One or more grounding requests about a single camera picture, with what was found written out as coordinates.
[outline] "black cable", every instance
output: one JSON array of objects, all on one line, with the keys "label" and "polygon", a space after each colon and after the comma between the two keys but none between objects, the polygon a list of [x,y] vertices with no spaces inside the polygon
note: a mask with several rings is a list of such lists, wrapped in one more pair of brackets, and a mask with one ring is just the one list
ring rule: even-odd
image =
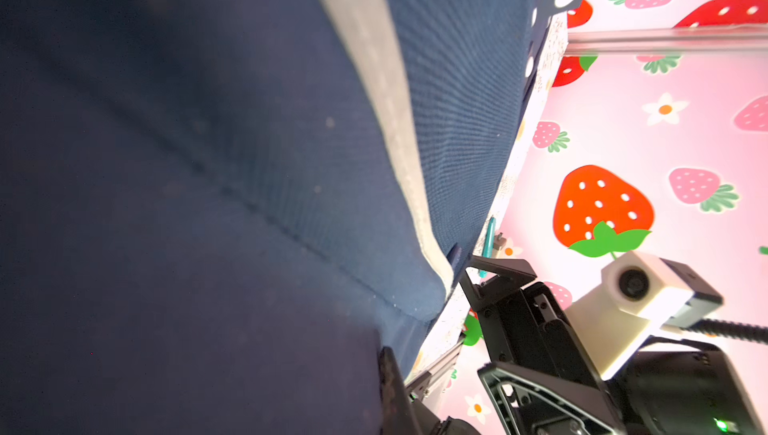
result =
[{"label": "black cable", "polygon": [[734,321],[711,320],[704,318],[683,330],[736,340],[754,341],[768,344],[768,327],[740,324]]}]

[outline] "teal pen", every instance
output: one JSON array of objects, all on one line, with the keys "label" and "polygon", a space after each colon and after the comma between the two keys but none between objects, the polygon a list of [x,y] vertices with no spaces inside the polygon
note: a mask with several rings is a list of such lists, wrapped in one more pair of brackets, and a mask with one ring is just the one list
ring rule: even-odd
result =
[{"label": "teal pen", "polygon": [[[485,232],[485,245],[482,248],[482,256],[490,258],[493,254],[493,238],[496,235],[496,219],[491,217],[488,220],[488,231]],[[478,272],[480,278],[485,278],[488,273],[485,270]]]}]

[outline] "strawberry print wallpaper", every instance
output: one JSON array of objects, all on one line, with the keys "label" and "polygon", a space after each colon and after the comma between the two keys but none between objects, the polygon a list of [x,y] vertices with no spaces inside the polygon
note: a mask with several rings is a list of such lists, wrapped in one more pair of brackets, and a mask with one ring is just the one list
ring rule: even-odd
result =
[{"label": "strawberry print wallpaper", "polygon": [[[768,0],[584,0],[568,12],[573,32],[747,23],[768,24]],[[567,56],[552,86],[541,123],[518,131],[532,147],[494,256],[528,260],[566,308],[613,257],[646,251],[705,277],[725,298],[715,317],[768,326],[768,56]],[[438,415],[503,435],[476,375],[485,340],[467,329]],[[768,371],[754,370],[768,346],[707,340],[768,426]]]}]

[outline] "pink background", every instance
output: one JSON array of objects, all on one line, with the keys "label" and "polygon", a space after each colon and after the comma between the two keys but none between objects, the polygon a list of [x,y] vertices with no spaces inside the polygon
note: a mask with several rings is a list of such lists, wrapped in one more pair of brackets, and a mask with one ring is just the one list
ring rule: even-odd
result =
[{"label": "pink background", "polygon": [[[588,1],[594,15],[572,30],[673,27],[708,0],[672,0],[643,10]],[[649,114],[641,107],[658,102],[664,93],[690,104],[679,112],[679,124],[648,126]],[[554,237],[552,215],[563,178],[581,166],[601,166],[638,188],[654,207],[652,233],[639,250],[698,271],[725,297],[715,317],[768,326],[768,256],[758,252],[768,245],[768,133],[745,132],[733,124],[735,114],[764,95],[768,57],[683,54],[677,67],[655,75],[643,71],[634,56],[598,57],[581,78],[552,89],[542,120],[558,123],[571,141],[560,152],[531,147],[500,230],[523,248],[522,257],[540,280],[581,297],[599,283],[610,256],[590,258],[567,249]],[[718,174],[720,183],[733,185],[739,194],[736,208],[718,214],[680,202],[667,179],[678,167]],[[726,339],[714,343],[729,354],[768,425],[768,346]],[[485,435],[501,435],[492,408],[485,424],[468,416],[466,396],[480,393],[492,407],[475,373],[487,361],[482,340],[464,347],[457,378],[443,395],[438,415],[462,418]]]}]

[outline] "camera lens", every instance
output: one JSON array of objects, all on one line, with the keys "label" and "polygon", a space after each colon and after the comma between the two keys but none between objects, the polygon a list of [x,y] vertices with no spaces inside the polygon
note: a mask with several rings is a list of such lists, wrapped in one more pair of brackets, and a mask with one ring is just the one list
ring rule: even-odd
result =
[{"label": "camera lens", "polygon": [[648,294],[650,281],[645,272],[637,268],[625,271],[619,277],[619,289],[621,293],[631,300],[640,300]]}]

